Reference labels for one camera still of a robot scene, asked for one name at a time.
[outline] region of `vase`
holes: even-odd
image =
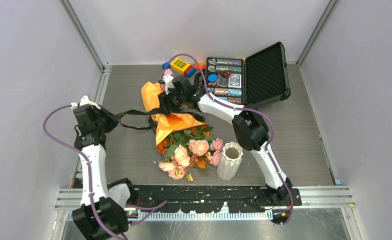
[[[229,142],[222,148],[216,172],[222,180],[230,180],[235,176],[241,163],[243,149],[235,142]]]

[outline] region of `blue round lid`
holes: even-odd
[[[216,76],[216,74],[210,74],[208,76],[208,81],[211,83],[214,83],[217,79],[218,79],[218,76]]]

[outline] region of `white wall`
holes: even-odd
[[[302,70],[367,239],[392,239],[392,1],[340,1]]]
[[[77,155],[50,140],[42,122],[93,94],[98,77],[59,1],[0,0],[0,240],[47,239]],[[49,130],[72,143],[74,122],[66,109]]]
[[[178,53],[245,58],[278,41],[295,62],[328,2],[71,1],[111,65],[159,64]]]

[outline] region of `yellow toy block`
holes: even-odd
[[[184,71],[190,66],[189,63],[186,63],[185,61],[176,58],[172,63],[171,63],[171,68],[180,74],[184,74]]]

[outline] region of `wood grain surface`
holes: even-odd
[[[109,78],[103,106],[116,114],[130,109],[144,111],[140,90],[146,82],[157,82],[161,74],[159,65],[114,66]],[[260,107],[275,126],[272,149],[287,176],[295,186],[332,185],[312,115],[312,108],[297,65],[288,65],[292,94],[285,101]],[[211,134],[224,142],[236,142],[232,127],[213,115],[201,114],[213,126]],[[129,126],[148,126],[146,116],[127,115],[122,122]],[[107,182],[129,178],[134,184],[192,184],[192,185],[264,185],[264,177],[253,156],[245,151],[241,165],[229,181],[218,177],[216,169],[209,176],[190,172],[194,181],[172,180],[162,172],[158,161],[163,156],[156,150],[155,135],[151,130],[133,130],[118,126],[107,135]]]

